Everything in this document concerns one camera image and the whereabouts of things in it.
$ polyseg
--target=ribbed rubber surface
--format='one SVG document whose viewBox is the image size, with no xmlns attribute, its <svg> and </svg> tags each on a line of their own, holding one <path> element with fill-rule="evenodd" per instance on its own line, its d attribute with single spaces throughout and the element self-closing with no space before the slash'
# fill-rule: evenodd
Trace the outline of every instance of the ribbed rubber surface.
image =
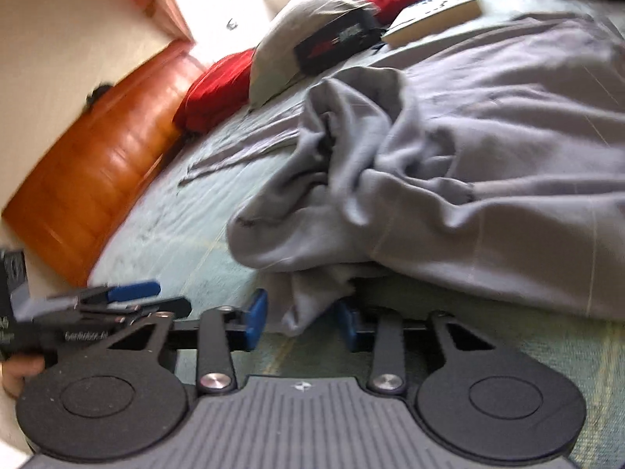
<svg viewBox="0 0 625 469">
<path fill-rule="evenodd" d="M 354 378 L 252 377 L 239 393 L 205 397 L 164 443 L 111 464 L 38 455 L 24 469 L 477 469 L 437 446 L 405 404 Z M 573 469 L 563 458 L 536 465 Z"/>
</svg>

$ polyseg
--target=white pillow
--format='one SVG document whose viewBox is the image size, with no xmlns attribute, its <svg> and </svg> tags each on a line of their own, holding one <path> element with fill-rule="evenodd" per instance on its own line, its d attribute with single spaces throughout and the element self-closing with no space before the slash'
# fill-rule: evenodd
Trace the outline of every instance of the white pillow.
<svg viewBox="0 0 625 469">
<path fill-rule="evenodd" d="M 377 13 L 367 0 L 291 0 L 271 21 L 270 29 L 252 57 L 249 103 L 262 106 L 299 82 L 304 74 L 293 49 L 330 21 L 353 9 Z"/>
</svg>

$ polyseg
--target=book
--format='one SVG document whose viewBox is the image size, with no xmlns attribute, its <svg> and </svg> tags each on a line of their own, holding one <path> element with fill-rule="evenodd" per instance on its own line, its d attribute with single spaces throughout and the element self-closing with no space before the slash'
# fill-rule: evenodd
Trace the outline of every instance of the book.
<svg viewBox="0 0 625 469">
<path fill-rule="evenodd" d="M 421 0 L 399 13 L 382 40 L 400 47 L 481 15 L 479 0 Z"/>
</svg>

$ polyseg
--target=logo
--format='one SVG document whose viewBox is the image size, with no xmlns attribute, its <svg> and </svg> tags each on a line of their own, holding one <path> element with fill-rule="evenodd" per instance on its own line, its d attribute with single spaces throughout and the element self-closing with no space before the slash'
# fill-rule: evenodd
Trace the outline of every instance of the logo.
<svg viewBox="0 0 625 469">
<path fill-rule="evenodd" d="M 106 331 L 66 331 L 66 342 L 93 342 L 96 340 L 103 340 L 108 337 Z"/>
<path fill-rule="evenodd" d="M 363 32 L 363 27 L 360 26 L 360 24 L 351 25 L 349 28 L 345 28 L 339 33 L 339 41 L 345 42 L 351 39 L 351 37 L 355 37 Z"/>
<path fill-rule="evenodd" d="M 300 381 L 299 383 L 296 383 L 293 385 L 293 388 L 295 388 L 298 391 L 301 391 L 302 393 L 305 393 L 306 391 L 310 390 L 313 387 L 312 384 L 307 383 L 306 381 Z"/>
</svg>

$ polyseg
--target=silver bolt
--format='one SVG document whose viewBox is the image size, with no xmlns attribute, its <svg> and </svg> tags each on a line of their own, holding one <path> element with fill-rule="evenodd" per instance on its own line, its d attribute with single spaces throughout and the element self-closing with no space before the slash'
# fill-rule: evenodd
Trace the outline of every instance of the silver bolt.
<svg viewBox="0 0 625 469">
<path fill-rule="evenodd" d="M 404 381 L 395 374 L 381 374 L 373 379 L 373 385 L 378 390 L 394 391 L 397 390 Z"/>
<path fill-rule="evenodd" d="M 200 377 L 199 383 L 209 390 L 223 390 L 230 386 L 232 383 L 232 379 L 226 374 L 221 374 L 219 372 L 212 372 L 210 374 L 205 374 Z"/>
</svg>

